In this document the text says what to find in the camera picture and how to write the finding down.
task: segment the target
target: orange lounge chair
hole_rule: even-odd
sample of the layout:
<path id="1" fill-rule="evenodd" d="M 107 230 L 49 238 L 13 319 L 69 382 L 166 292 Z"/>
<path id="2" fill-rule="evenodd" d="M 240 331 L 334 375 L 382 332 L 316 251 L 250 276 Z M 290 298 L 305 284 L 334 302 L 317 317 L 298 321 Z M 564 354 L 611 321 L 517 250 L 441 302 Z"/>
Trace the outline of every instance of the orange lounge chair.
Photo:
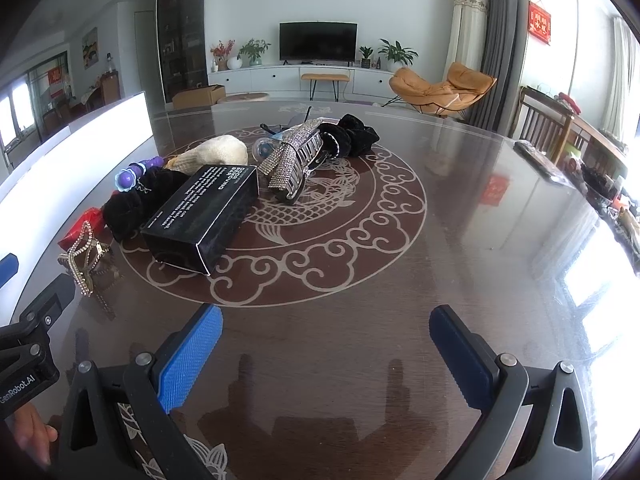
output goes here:
<path id="1" fill-rule="evenodd" d="M 408 67 L 402 67 L 389 80 L 397 94 L 383 106 L 405 101 L 422 114 L 448 116 L 460 112 L 482 98 L 495 84 L 496 78 L 453 63 L 447 80 L 431 84 Z"/>

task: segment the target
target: black scrunchie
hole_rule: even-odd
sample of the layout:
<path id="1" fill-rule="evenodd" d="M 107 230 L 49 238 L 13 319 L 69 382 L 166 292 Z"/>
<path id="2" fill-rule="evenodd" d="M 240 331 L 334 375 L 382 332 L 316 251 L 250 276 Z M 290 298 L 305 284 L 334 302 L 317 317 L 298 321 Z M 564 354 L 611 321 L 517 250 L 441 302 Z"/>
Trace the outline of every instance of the black scrunchie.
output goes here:
<path id="1" fill-rule="evenodd" d="M 360 156 L 371 150 L 375 142 L 380 140 L 376 131 L 351 114 L 346 114 L 338 122 L 338 126 L 344 128 L 351 139 L 349 156 Z"/>
<path id="2" fill-rule="evenodd" d="M 102 206 L 102 218 L 113 238 L 117 242 L 129 238 L 188 179 L 180 171 L 150 168 L 140 177 L 137 187 L 114 194 Z"/>
<path id="3" fill-rule="evenodd" d="M 332 123 L 321 123 L 318 130 L 323 141 L 322 147 L 329 152 L 331 158 L 349 155 L 351 137 L 347 130 Z"/>

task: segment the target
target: metal screw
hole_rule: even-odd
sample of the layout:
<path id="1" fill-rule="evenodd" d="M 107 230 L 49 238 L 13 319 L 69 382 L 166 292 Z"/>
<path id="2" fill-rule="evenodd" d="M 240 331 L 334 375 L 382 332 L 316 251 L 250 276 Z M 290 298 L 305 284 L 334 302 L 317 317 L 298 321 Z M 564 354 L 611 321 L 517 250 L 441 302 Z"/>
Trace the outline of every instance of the metal screw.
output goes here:
<path id="1" fill-rule="evenodd" d="M 515 366 L 518 360 L 512 354 L 500 354 L 500 362 L 505 366 Z"/>
<path id="2" fill-rule="evenodd" d="M 151 354 L 149 352 L 142 352 L 136 356 L 136 364 L 139 366 L 146 366 L 151 362 Z"/>
<path id="3" fill-rule="evenodd" d="M 565 374 L 572 374 L 572 373 L 574 373 L 574 366 L 573 366 L 569 361 L 560 361 L 560 369 L 561 369 Z"/>
<path id="4" fill-rule="evenodd" d="M 85 374 L 87 373 L 89 370 L 91 370 L 91 361 L 82 361 L 79 365 L 78 365 L 78 371 L 81 374 Z"/>

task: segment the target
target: purple beads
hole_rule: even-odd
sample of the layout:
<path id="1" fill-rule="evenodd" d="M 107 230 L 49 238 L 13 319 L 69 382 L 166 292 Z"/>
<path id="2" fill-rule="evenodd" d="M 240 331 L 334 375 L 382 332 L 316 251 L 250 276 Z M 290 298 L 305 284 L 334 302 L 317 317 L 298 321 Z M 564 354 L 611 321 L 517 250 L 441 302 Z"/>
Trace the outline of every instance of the purple beads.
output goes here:
<path id="1" fill-rule="evenodd" d="M 138 183 L 138 179 L 146 173 L 150 168 L 162 168 L 164 166 L 164 158 L 155 156 L 141 160 L 140 162 L 132 162 L 125 170 L 120 170 L 116 174 L 116 189 L 118 191 L 129 191 Z"/>

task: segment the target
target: flower vase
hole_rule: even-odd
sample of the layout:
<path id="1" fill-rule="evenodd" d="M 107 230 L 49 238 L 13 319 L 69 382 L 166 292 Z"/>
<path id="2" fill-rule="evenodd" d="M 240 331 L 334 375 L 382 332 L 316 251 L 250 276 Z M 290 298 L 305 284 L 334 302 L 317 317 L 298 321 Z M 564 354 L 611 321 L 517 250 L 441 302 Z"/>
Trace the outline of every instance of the flower vase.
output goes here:
<path id="1" fill-rule="evenodd" d="M 242 59 L 240 59 L 239 57 L 232 57 L 226 62 L 226 66 L 229 68 L 229 70 L 238 70 L 240 67 L 242 67 Z"/>
<path id="2" fill-rule="evenodd" d="M 386 60 L 386 69 L 389 72 L 393 72 L 394 74 L 398 71 L 399 68 L 402 68 L 404 63 L 402 61 L 393 61 L 391 59 Z"/>

